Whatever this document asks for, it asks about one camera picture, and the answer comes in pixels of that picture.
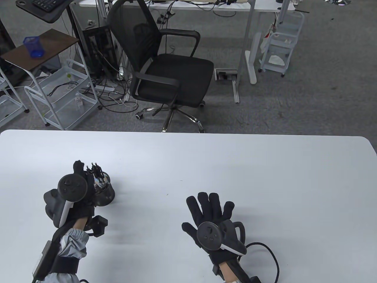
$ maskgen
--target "velcro strap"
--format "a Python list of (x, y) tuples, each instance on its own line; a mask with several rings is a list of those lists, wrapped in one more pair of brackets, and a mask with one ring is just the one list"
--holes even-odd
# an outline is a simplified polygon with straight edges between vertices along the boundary
[(75, 257), (56, 257), (50, 273), (76, 274), (79, 261)]

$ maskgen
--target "white table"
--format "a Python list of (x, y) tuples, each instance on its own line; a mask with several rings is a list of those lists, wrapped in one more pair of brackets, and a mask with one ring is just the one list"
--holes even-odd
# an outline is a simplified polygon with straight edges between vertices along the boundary
[[(109, 173), (116, 192), (96, 208), (109, 220), (90, 238), (78, 276), (90, 283), (221, 283), (181, 230), (185, 199), (217, 192), (235, 203), (247, 240), (280, 264), (280, 283), (375, 282), (377, 156), (362, 137), (21, 131), (1, 133), (3, 282), (31, 282), (53, 232), (43, 194), (81, 159)], [(263, 248), (241, 260), (273, 282)]]
[[(149, 5), (150, 8), (154, 9), (160, 9), (160, 10), (166, 10), (169, 5), (171, 4), (171, 1), (167, 1), (164, 3), (151, 3)], [(96, 0), (82, 0), (79, 2), (80, 7), (96, 7)], [(279, 12), (278, 8), (281, 7), (281, 4), (277, 3), (275, 0), (257, 0), (255, 2), (255, 9), (260, 12)], [(211, 5), (208, 6), (202, 6), (203, 9), (209, 9), (211, 8)], [(236, 11), (236, 12), (242, 12), (246, 11), (248, 12), (250, 10), (250, 4), (249, 3), (232, 3), (231, 5), (221, 5), (216, 6), (213, 8), (214, 10), (226, 10), (226, 11)], [(185, 1), (177, 1), (173, 4), (172, 10), (199, 10), (195, 5), (192, 5), (190, 3), (187, 3)]]
[[(158, 10), (166, 10), (169, 5), (171, 4), (171, 1), (167, 1), (165, 3), (154, 3), (150, 4), (151, 8), (158, 9)], [(82, 0), (79, 2), (80, 7), (96, 7), (96, 0)], [(261, 40), (261, 27), (259, 26), (259, 21), (261, 18), (262, 13), (267, 12), (273, 12), (273, 13), (279, 13), (280, 8), (282, 4), (279, 4), (276, 2), (276, 0), (255, 0), (255, 7), (254, 9), (251, 9), (251, 6), (249, 3), (232, 3), (231, 5), (221, 5), (214, 7), (215, 11), (234, 11), (234, 12), (249, 12), (249, 17), (247, 21), (246, 31), (245, 31), (245, 38), (244, 38), (244, 46), (242, 47), (241, 52), (241, 59), (237, 68), (237, 73), (239, 74), (241, 71), (241, 64), (243, 61), (243, 57), (245, 56), (246, 59), (246, 67), (249, 74), (249, 80), (251, 84), (256, 84), (256, 74), (255, 74), (255, 68), (254, 68), (254, 62), (259, 46), (259, 42)], [(201, 11), (201, 9), (195, 5), (192, 5), (190, 3), (184, 2), (184, 1), (176, 1), (173, 6), (172, 10), (193, 10), (193, 11)], [(295, 10), (292, 3), (289, 4), (288, 10)], [(249, 35), (249, 30), (251, 28), (251, 17), (253, 11), (258, 12), (258, 21), (257, 21), (257, 27), (256, 32), (253, 36), (253, 41), (250, 50), (246, 50), (246, 42)], [(238, 94), (238, 85), (239, 85), (240, 76), (238, 75), (236, 79), (233, 79), (233, 94), (234, 94), (234, 101), (236, 103), (239, 103), (239, 94)]]

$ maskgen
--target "white bag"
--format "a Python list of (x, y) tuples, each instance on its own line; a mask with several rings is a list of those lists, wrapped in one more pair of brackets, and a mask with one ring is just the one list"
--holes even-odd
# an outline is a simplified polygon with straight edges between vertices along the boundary
[(272, 33), (275, 32), (275, 23), (271, 24), (270, 27), (267, 30), (266, 35), (264, 36), (262, 43), (261, 43), (261, 52), (262, 54), (266, 51), (266, 45), (267, 45), (267, 40), (270, 37)]

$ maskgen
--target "silver sleeve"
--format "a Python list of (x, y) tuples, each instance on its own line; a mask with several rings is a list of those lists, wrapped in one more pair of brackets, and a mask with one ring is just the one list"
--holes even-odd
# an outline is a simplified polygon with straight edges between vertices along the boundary
[[(69, 229), (61, 238), (58, 256), (83, 258), (86, 256), (86, 243), (89, 235), (79, 229)], [(50, 273), (39, 283), (79, 283), (76, 274)]]

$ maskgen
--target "keyboard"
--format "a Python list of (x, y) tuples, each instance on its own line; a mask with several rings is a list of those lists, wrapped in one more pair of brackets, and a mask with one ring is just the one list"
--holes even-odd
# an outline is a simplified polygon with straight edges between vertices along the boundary
[(31, 0), (33, 5), (37, 6), (45, 12), (51, 12), (64, 1), (65, 0)]

